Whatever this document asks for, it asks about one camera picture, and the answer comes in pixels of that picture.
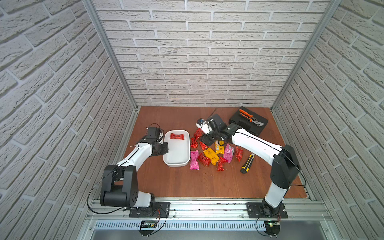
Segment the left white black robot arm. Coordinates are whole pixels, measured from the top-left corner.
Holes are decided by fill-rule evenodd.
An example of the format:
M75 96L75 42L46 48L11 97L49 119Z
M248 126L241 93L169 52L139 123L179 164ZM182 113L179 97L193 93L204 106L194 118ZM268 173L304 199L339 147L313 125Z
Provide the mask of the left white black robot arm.
M103 173L100 204L104 207L152 208L153 194L139 190L137 172L145 160L169 152L167 142L138 143L133 151L116 165L108 165Z

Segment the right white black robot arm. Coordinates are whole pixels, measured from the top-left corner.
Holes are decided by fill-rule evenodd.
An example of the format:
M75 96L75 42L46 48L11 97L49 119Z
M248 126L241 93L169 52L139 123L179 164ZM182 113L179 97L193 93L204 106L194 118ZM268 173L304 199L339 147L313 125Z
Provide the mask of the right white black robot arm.
M291 187L293 181L301 172L295 150L286 145L284 147L269 143L256 137L236 124L218 127L209 127L206 123L197 124L205 134L203 137L212 141L229 141L259 156L267 162L271 168L271 185L262 201L263 211L277 211Z

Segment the pink tea bag with barcode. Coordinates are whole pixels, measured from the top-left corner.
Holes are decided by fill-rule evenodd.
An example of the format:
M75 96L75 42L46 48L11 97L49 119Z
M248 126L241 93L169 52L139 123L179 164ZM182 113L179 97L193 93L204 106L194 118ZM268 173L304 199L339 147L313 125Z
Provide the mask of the pink tea bag with barcode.
M227 144L226 147L225 147L223 158L228 163L231 163L231 161L233 159L234 152L235 152L235 148L233 146L231 146L230 144Z

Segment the white plastic storage box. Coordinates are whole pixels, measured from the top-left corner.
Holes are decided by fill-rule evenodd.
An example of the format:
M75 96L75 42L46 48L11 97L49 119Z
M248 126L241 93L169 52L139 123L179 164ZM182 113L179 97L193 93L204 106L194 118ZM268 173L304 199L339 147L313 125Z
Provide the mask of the white plastic storage box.
M171 139L171 134L183 135L184 140ZM184 167L188 164L190 153L190 135L185 130L172 130L165 133L165 142L168 143L169 152L163 155L163 161L169 167Z

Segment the small red tea bag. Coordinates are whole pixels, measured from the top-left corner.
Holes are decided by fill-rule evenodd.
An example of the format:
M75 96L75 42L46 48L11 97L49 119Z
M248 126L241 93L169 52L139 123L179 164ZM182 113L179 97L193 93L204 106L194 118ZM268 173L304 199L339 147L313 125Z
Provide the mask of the small red tea bag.
M211 160L208 157L206 157L203 153L199 154L198 160L200 163L202 163L206 167L208 167L211 163Z

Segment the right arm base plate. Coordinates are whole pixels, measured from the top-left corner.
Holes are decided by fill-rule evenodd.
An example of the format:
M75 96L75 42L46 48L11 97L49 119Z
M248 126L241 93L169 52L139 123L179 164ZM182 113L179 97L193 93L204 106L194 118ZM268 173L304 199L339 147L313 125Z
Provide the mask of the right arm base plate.
M267 203L246 203L247 212L250 219L267 218L267 219L287 219L288 213L283 203L273 208Z

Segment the small yellow tea bag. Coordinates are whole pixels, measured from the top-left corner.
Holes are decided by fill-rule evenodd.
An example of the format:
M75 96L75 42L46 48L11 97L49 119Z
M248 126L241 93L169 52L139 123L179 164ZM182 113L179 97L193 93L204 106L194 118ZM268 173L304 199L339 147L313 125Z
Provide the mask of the small yellow tea bag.
M211 148L207 148L203 152L204 152L204 155L210 159L211 164L215 166L220 159L219 156L216 154L216 152Z

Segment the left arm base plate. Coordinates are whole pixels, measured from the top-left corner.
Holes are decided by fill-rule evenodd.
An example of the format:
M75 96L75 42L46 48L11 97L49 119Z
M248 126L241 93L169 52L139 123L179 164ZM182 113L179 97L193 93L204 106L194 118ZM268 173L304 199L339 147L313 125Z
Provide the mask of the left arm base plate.
M130 210L130 218L167 218L170 212L170 202L155 202L148 208L133 208Z

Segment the large yellow tea bag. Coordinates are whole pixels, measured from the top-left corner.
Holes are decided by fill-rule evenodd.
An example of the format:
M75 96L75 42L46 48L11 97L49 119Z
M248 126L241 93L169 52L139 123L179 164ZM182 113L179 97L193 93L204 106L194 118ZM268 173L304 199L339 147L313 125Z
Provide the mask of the large yellow tea bag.
M224 154L225 153L224 141L215 141L215 153L216 154Z

